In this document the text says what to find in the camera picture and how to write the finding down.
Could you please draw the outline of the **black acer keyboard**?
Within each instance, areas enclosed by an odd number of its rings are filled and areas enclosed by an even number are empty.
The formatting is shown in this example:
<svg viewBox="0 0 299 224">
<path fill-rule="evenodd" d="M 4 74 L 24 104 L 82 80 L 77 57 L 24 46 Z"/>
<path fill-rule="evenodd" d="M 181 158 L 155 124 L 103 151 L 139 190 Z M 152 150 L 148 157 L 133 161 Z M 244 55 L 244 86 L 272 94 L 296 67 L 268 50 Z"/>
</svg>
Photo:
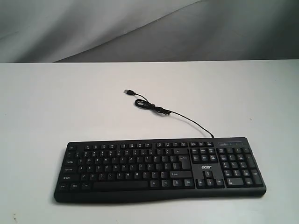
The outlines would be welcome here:
<svg viewBox="0 0 299 224">
<path fill-rule="evenodd" d="M 265 192 L 244 137 L 111 140 L 67 144 L 54 198 L 135 203 Z"/>
</svg>

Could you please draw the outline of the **grey backdrop cloth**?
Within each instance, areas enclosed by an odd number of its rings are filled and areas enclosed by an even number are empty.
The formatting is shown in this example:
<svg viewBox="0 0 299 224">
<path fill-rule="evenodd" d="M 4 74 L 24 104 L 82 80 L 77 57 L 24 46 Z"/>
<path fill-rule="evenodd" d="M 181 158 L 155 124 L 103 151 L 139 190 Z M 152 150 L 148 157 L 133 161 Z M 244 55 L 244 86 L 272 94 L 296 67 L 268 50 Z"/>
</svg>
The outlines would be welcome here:
<svg viewBox="0 0 299 224">
<path fill-rule="evenodd" d="M 3 63 L 299 57 L 296 0 L 3 0 Z"/>
</svg>

